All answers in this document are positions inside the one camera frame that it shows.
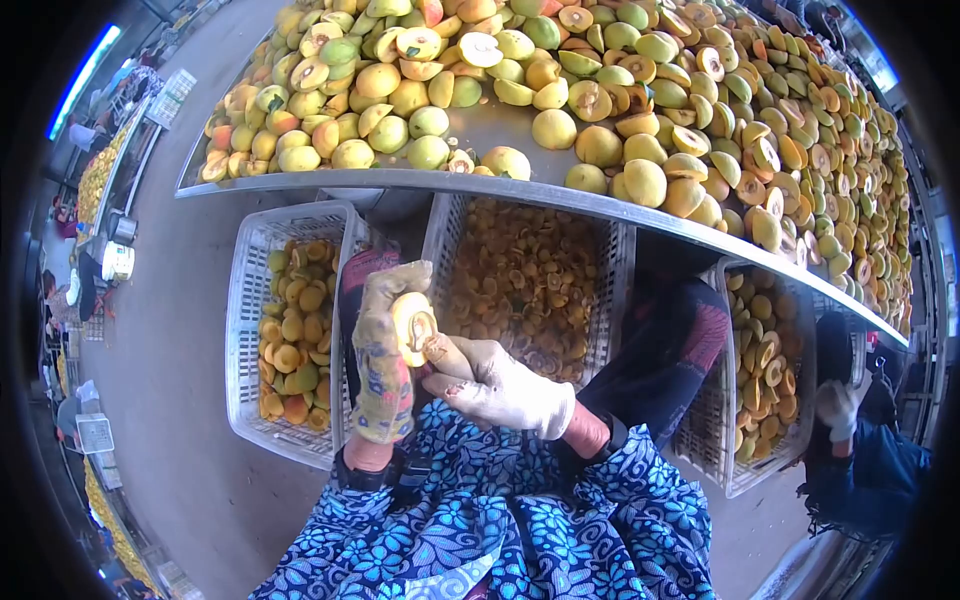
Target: plastic bag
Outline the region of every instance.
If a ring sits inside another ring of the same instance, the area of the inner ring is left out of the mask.
[[[87,380],[85,384],[77,388],[77,397],[80,402],[100,399],[100,393],[97,392],[97,386],[93,385],[93,379]]]

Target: person's left hand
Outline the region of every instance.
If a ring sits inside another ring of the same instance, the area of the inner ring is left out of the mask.
[[[351,420],[355,432],[374,444],[392,444],[410,433],[414,387],[390,307],[402,294],[425,292],[432,275],[433,264],[417,260],[367,277],[353,329],[362,387]]]

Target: white cotton glove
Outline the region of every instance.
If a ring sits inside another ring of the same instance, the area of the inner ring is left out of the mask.
[[[66,303],[70,306],[73,306],[77,303],[77,299],[80,297],[80,276],[77,275],[77,270],[72,269],[70,271],[70,289],[66,291]]]
[[[530,371],[493,340],[450,336],[466,356],[476,381],[444,373],[423,379],[423,387],[475,420],[511,429],[532,429],[542,440],[557,440],[573,418],[576,393]]]
[[[825,381],[817,389],[816,413],[824,425],[830,428],[830,441],[843,442],[853,437],[856,431],[856,412],[863,396],[852,386],[839,381]]]

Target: white bucket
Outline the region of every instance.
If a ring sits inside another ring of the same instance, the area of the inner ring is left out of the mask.
[[[104,248],[103,281],[129,279],[133,275],[133,248],[107,242]]]

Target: blue patterned fabric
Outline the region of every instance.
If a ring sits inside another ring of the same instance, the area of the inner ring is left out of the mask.
[[[413,502],[341,488],[336,473],[250,598],[714,598],[710,519],[696,482],[646,425],[579,477],[532,433],[481,431],[436,399],[406,449],[433,456]]]

